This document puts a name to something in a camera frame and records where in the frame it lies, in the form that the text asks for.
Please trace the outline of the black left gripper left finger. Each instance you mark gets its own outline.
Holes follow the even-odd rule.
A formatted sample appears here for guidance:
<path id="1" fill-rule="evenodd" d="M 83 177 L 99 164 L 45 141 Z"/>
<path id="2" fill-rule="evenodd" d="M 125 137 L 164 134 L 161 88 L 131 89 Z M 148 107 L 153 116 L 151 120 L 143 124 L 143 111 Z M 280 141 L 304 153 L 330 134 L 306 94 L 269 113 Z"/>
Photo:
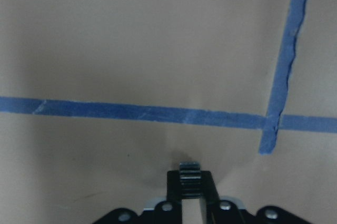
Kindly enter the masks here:
<path id="1" fill-rule="evenodd" d="M 169 223 L 182 223 L 182 189 L 178 170 L 167 172 L 166 201 L 172 205 L 172 209 L 166 212 Z"/>

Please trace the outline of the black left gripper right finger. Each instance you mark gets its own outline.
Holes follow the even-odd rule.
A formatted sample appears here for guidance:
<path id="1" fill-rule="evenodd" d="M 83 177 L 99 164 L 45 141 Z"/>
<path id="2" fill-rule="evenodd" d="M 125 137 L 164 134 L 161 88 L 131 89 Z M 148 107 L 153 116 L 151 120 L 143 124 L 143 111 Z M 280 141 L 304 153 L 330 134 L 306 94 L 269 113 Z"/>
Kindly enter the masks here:
<path id="1" fill-rule="evenodd" d="M 219 194 L 216 189 L 213 176 L 210 171 L 199 171 L 200 176 L 200 207 L 203 223 L 215 222 L 215 205 L 219 202 Z"/>

